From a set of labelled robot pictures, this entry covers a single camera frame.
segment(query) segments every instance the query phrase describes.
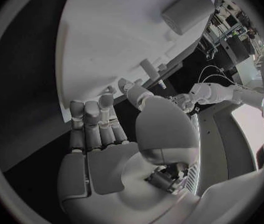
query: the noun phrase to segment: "cable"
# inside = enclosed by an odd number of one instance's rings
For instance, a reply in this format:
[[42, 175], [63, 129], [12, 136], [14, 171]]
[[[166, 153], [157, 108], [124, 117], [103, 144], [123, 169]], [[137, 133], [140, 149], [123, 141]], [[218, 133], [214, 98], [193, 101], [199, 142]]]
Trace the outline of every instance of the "cable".
[[243, 85], [240, 85], [240, 84], [237, 84], [237, 83], [233, 82], [232, 80], [230, 80], [230, 79], [229, 79], [228, 77], [226, 77], [226, 76], [222, 76], [222, 75], [219, 75], [219, 74], [213, 74], [213, 75], [210, 75], [210, 76], [206, 77], [206, 78], [202, 81], [202, 83], [204, 83], [208, 78], [213, 77], [213, 76], [223, 77], [223, 78], [227, 79], [229, 82], [231, 82], [232, 84], [234, 84], [234, 85], [236, 85], [236, 86], [240, 86], [240, 87], [242, 87], [242, 88], [244, 88], [244, 89], [247, 89], [247, 90], [252, 90], [252, 89], [250, 89], [250, 88], [248, 88], [248, 87], [246, 87], [246, 86], [243, 86]]
[[202, 69], [202, 71], [201, 71], [201, 73], [200, 73], [200, 75], [199, 75], [199, 78], [198, 78], [198, 82], [197, 83], [199, 83], [199, 81], [200, 81], [200, 78], [201, 78], [201, 76], [202, 76], [202, 74], [203, 74], [203, 72], [204, 72], [204, 70], [206, 69], [206, 68], [208, 68], [208, 67], [215, 67], [215, 68], [217, 68], [222, 74], [223, 74], [223, 76], [225, 76], [226, 77], [226, 75], [224, 74], [224, 72], [223, 71], [221, 71], [220, 70], [220, 68], [219, 67], [217, 67], [217, 66], [214, 66], [214, 65], [208, 65], [208, 66], [206, 66], [206, 67], [204, 67], [203, 69]]

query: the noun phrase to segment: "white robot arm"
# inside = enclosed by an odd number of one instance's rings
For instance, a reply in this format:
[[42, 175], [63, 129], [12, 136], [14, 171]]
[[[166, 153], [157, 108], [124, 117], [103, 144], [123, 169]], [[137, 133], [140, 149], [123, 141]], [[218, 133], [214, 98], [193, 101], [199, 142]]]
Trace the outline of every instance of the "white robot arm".
[[206, 105], [222, 101], [244, 103], [262, 110], [263, 99], [263, 94], [236, 85], [224, 87], [217, 83], [197, 83], [188, 94], [179, 94], [171, 100], [183, 111], [191, 112], [196, 103]]

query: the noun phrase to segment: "white cable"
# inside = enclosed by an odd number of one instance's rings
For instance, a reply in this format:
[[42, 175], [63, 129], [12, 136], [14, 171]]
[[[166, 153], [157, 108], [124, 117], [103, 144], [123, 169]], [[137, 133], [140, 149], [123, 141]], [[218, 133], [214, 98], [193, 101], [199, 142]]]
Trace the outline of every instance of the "white cable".
[[232, 84], [234, 84], [234, 85], [236, 85], [236, 86], [240, 86], [240, 87], [245, 88], [245, 89], [247, 89], [247, 90], [252, 90], [252, 89], [250, 89], [250, 88], [248, 88], [248, 87], [245, 87], [245, 86], [243, 86], [243, 85], [240, 85], [240, 84], [237, 84], [237, 83], [233, 82], [232, 80], [230, 80], [230, 79], [229, 79], [228, 77], [226, 77], [226, 76], [222, 76], [222, 75], [219, 75], [219, 74], [213, 74], [213, 75], [210, 75], [210, 76], [206, 77], [206, 78], [202, 81], [202, 83], [204, 83], [208, 78], [213, 77], [213, 76], [223, 77], [223, 78], [227, 79], [229, 82], [231, 82]]
[[217, 69], [223, 74], [223, 76], [226, 77], [226, 75], [224, 74], [224, 72], [221, 71], [219, 67], [214, 66], [214, 65], [208, 65], [208, 66], [206, 66], [206, 67], [204, 67], [204, 68], [202, 69], [202, 71], [201, 71], [201, 73], [200, 73], [200, 75], [199, 75], [199, 78], [198, 78], [198, 82], [197, 82], [197, 83], [199, 83], [200, 78], [201, 78], [201, 76], [202, 76], [202, 74], [203, 74], [203, 71], [204, 71], [206, 68], [208, 68], [208, 67], [215, 67], [215, 68], [217, 68]]

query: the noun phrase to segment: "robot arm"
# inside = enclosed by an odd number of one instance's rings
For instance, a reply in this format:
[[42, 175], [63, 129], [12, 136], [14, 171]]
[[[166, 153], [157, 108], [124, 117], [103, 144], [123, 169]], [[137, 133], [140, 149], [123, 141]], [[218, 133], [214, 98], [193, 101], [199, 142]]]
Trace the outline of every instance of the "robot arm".
[[185, 112], [191, 112], [196, 103], [206, 105], [222, 101], [244, 103], [262, 110], [263, 98], [264, 95], [261, 93], [235, 85], [224, 87], [217, 83], [197, 83], [188, 94], [177, 95], [172, 101]]

